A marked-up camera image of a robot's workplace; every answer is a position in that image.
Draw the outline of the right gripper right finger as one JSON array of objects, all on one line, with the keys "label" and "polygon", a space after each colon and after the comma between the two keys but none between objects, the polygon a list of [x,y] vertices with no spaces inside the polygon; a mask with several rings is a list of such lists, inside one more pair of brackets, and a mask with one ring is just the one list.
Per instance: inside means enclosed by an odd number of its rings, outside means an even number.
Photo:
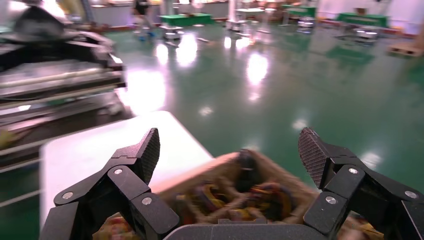
[{"label": "right gripper right finger", "polygon": [[298,152],[320,194],[304,223],[333,240],[349,213],[365,218],[386,240],[424,237],[424,196],[418,190],[367,167],[348,148],[301,130]]}]

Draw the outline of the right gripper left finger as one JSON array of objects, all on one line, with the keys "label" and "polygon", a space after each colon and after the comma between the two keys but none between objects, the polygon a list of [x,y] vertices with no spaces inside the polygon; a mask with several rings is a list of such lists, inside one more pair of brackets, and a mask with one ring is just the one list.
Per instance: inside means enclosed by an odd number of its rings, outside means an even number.
[{"label": "right gripper left finger", "polygon": [[151,128],[139,143],[117,149],[101,170],[58,193],[40,239],[90,240],[116,213],[142,239],[164,239],[180,219],[149,187],[160,148],[159,131]]}]

